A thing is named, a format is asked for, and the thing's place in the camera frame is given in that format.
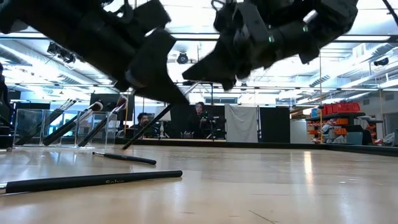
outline man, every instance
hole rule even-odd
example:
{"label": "man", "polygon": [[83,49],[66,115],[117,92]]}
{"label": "man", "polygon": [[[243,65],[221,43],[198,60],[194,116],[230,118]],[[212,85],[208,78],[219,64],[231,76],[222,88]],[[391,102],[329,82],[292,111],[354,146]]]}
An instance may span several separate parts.
{"label": "man", "polygon": [[0,100],[4,99],[4,104],[13,112],[16,112],[16,110],[10,105],[10,101],[8,100],[8,88],[6,86],[6,77],[2,75],[2,71],[4,70],[4,67],[0,63]]}
{"label": "man", "polygon": [[210,134],[210,120],[205,104],[198,102],[195,105],[195,114],[190,115],[188,119],[189,131],[193,132],[194,138],[206,138]]}
{"label": "man", "polygon": [[[131,128],[134,130],[134,134],[138,133],[143,127],[149,123],[149,116],[147,113],[139,113],[137,116],[138,124],[133,125]],[[156,131],[154,127],[149,128],[144,134],[144,137],[156,137]]]}

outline security camera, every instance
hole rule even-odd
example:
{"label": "security camera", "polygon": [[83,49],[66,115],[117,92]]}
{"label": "security camera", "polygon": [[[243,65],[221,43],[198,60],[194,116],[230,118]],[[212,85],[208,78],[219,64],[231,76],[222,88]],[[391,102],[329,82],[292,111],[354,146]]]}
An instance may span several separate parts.
{"label": "security camera", "polygon": [[373,62],[373,64],[375,65],[375,66],[385,66],[385,65],[387,65],[389,63],[389,60],[388,60],[388,58],[384,58],[384,59],[381,59],[381,60],[378,60],[378,61],[375,61],[375,62]]}
{"label": "security camera", "polygon": [[185,64],[188,63],[188,56],[186,52],[180,52],[180,55],[177,58],[177,63],[179,64]]}

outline red container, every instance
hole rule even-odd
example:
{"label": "red container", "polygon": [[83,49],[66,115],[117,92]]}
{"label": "red container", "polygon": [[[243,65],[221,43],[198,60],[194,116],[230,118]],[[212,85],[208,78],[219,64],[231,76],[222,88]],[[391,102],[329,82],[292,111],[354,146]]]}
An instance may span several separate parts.
{"label": "red container", "polygon": [[322,116],[324,116],[324,115],[328,115],[328,111],[326,110],[326,108],[322,109]]}
{"label": "red container", "polygon": [[333,114],[333,105],[325,105],[326,113]]}
{"label": "red container", "polygon": [[358,103],[335,103],[332,105],[333,114],[335,113],[357,113],[361,111]]}

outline wooden floor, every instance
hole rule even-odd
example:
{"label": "wooden floor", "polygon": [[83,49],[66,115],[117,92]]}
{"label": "wooden floor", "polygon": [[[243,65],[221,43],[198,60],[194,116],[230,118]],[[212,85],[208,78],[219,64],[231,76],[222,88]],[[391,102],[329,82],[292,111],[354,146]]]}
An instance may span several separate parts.
{"label": "wooden floor", "polygon": [[0,223],[398,223],[398,158],[333,151],[145,147],[0,152],[0,182],[183,170],[181,179],[0,196]]}

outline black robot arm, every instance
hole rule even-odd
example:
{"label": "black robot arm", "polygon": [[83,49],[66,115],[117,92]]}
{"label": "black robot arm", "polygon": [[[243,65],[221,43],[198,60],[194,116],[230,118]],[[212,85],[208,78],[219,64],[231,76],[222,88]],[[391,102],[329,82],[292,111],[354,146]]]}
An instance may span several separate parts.
{"label": "black robot arm", "polygon": [[217,11],[214,27],[220,38],[212,53],[183,73],[189,80],[220,82],[233,87],[257,68],[299,54],[302,63],[348,32],[358,0],[227,0]]}
{"label": "black robot arm", "polygon": [[125,0],[118,11],[105,11],[111,2],[3,0],[0,31],[8,34],[28,24],[112,77],[120,91],[133,87],[139,96],[188,103],[167,73],[167,55],[176,40],[163,29],[170,17],[160,1],[133,10]]}
{"label": "black robot arm", "polygon": [[[135,9],[124,0],[118,11],[105,11],[112,1],[3,0],[0,31],[8,34],[28,24],[117,80],[121,91],[133,87],[146,98],[188,103],[167,73],[167,55],[176,40],[164,29],[170,17],[160,0]],[[216,47],[183,77],[222,83],[225,90],[236,78],[293,55],[310,62],[352,28],[358,13],[358,0],[211,1],[216,2],[223,4],[214,22],[220,33]]]}

